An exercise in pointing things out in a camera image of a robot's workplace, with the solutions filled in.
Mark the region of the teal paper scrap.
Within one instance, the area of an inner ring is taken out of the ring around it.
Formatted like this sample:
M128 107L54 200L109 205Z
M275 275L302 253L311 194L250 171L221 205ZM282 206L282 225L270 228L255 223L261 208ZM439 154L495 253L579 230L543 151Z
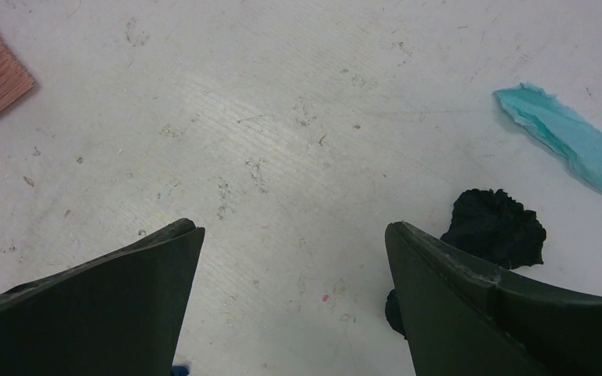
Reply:
M602 132L544 89L520 83L493 92L503 112L564 158L569 171L602 193Z

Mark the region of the black paper scrap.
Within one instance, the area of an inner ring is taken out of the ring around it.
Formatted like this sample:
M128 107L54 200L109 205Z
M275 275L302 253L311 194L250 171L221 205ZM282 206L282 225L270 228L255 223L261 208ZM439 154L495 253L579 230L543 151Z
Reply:
M504 269L542 264L546 230L536 212L503 190L467 190L454 203L451 225L440 239L418 233L407 237L425 261L431 253L442 255L451 246Z

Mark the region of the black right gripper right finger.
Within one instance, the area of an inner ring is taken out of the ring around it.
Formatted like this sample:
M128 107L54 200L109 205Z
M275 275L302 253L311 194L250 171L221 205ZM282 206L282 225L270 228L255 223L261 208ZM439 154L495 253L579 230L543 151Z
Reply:
M602 297L533 280L406 223L386 253L418 375L602 375Z

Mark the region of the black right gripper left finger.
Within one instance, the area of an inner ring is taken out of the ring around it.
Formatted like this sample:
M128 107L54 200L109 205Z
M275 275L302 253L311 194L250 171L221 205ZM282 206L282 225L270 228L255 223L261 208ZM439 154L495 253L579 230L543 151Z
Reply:
M189 219L0 294L0 375L188 375L175 363L205 230Z

